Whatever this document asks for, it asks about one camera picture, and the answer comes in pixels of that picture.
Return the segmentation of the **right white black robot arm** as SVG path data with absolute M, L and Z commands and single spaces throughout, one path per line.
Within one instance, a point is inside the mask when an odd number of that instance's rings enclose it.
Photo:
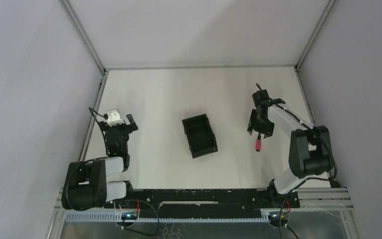
M 257 133 L 256 151 L 262 147 L 262 139 L 271 137 L 279 127 L 289 138 L 288 167 L 267 188 L 268 202 L 281 207 L 287 195 L 293 193 L 309 180 L 321 180 L 320 175 L 337 174 L 336 162 L 331 150 L 329 130 L 315 126 L 292 112 L 281 98 L 273 99 L 267 90 L 259 89 L 252 94 L 252 109 L 247 131 Z

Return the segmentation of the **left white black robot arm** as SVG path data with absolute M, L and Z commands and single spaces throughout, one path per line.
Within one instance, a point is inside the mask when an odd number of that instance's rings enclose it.
M 69 164 L 61 203 L 66 210 L 85 211 L 101 208 L 116 200 L 121 206 L 131 207 L 136 200 L 129 181 L 110 181 L 109 176 L 129 168 L 129 136 L 138 130 L 133 116 L 126 123 L 117 111 L 107 113 L 98 123 L 105 144 L 106 156 Z

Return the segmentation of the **red handled screwdriver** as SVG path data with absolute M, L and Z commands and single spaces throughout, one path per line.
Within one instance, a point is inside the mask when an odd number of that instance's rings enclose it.
M 258 133 L 255 149 L 257 152 L 260 152 L 261 148 L 262 148 L 262 137 L 261 137 L 261 134 Z

